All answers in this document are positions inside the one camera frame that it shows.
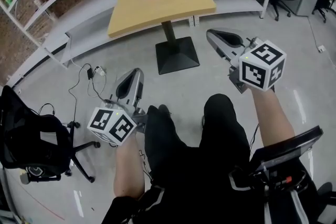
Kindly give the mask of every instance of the chair wheel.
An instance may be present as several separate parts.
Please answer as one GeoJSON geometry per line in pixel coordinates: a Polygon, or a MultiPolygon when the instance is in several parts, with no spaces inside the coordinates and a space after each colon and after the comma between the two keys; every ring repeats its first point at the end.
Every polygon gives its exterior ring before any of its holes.
{"type": "Polygon", "coordinates": [[[71,170],[66,170],[66,171],[64,172],[64,174],[65,174],[66,176],[72,176],[72,171],[71,171],[71,170]]]}

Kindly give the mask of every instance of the table top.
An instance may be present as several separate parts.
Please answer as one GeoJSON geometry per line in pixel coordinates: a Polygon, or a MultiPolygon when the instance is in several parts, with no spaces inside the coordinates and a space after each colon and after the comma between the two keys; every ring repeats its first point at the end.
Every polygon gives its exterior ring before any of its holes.
{"type": "Polygon", "coordinates": [[[165,21],[215,11],[213,0],[118,0],[108,35],[112,38],[165,21]]]}

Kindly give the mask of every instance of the black pants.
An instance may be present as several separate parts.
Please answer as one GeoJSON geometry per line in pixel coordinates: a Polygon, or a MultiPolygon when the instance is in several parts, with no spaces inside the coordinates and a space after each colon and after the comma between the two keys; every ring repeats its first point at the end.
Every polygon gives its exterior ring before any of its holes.
{"type": "Polygon", "coordinates": [[[178,137],[172,119],[156,107],[150,106],[147,114],[145,151],[153,179],[160,184],[178,178],[195,164],[209,163],[209,159],[214,166],[218,164],[227,170],[235,165],[244,167],[249,162],[245,131],[237,122],[233,104],[226,95],[213,95],[206,102],[199,148],[186,146],[178,137]]]}

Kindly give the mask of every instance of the wooden table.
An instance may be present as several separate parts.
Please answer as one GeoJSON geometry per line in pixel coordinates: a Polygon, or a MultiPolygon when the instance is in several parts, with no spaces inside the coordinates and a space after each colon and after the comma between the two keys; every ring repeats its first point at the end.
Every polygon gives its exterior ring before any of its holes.
{"type": "Polygon", "coordinates": [[[171,20],[215,11],[213,0],[118,0],[108,35],[112,38],[161,23],[167,41],[155,45],[159,74],[175,72],[200,63],[191,37],[176,39],[171,20]]]}

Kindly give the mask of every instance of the black table base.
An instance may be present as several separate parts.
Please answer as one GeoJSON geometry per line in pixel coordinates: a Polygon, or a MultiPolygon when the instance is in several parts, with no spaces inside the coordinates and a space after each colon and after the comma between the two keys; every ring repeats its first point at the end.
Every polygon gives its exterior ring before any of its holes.
{"type": "Polygon", "coordinates": [[[155,45],[159,74],[198,67],[200,63],[191,37],[176,39],[171,21],[163,22],[162,27],[167,41],[155,45]]]}

